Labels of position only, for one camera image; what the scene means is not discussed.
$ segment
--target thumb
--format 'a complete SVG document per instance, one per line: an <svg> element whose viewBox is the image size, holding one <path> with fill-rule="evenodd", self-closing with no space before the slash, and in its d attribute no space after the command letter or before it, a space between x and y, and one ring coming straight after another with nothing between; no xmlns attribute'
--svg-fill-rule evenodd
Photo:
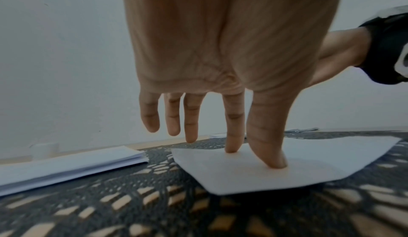
<svg viewBox="0 0 408 237"><path fill-rule="evenodd" d="M254 92L246 123L246 137L253 152L269 167L287 166L282 143L286 119L297 95L281 98Z"/></svg>

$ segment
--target wall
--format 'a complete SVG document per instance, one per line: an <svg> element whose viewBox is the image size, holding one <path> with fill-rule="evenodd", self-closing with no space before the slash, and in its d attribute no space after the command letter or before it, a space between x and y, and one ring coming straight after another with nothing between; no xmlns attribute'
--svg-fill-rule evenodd
<svg viewBox="0 0 408 237"><path fill-rule="evenodd" d="M404 4L342 0L332 30ZM67 151L170 138L163 124L151 134L139 118L122 0L0 0L0 14L0 158L50 141ZM376 85L350 69L304 91L287 127L408 125L406 88ZM199 134L225 131L221 97L209 94Z"/></svg>

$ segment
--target human hand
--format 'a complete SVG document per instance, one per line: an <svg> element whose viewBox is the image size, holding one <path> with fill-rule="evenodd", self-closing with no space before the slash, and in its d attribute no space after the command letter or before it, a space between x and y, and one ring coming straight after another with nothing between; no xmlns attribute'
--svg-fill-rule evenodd
<svg viewBox="0 0 408 237"><path fill-rule="evenodd" d="M320 48L309 87L333 78L348 67L360 65L370 44L370 33L364 27L329 32Z"/></svg>
<svg viewBox="0 0 408 237"><path fill-rule="evenodd" d="M282 168L289 109L310 82L319 47L338 0L125 0L140 111L150 132L159 129L164 94L170 135L180 133L185 93L187 142L198 135L198 113L207 92L222 94L226 152L236 152L245 133L244 91L253 101L248 143L268 166Z"/></svg>

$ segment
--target table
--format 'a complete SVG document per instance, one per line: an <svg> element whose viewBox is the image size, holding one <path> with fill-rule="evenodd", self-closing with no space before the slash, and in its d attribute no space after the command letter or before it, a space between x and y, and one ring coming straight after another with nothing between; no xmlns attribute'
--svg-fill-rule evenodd
<svg viewBox="0 0 408 237"><path fill-rule="evenodd" d="M170 152L171 147L222 148L225 139L150 147L144 149L149 164L1 199L0 236L408 236L407 132L287 137L355 135L392 135L405 141L340 181L230 196L207 193L174 163Z"/></svg>

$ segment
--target black table mat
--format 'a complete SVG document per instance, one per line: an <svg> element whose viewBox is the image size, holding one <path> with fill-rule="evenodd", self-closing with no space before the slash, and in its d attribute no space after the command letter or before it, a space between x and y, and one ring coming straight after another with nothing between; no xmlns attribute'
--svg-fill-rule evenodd
<svg viewBox="0 0 408 237"><path fill-rule="evenodd" d="M356 135L408 140L404 132L286 136ZM1 198L0 236L408 236L408 143L404 141L340 181L223 197L204 191L175 165L169 151L224 145L225 139L217 138L149 148L145 149L149 164Z"/></svg>

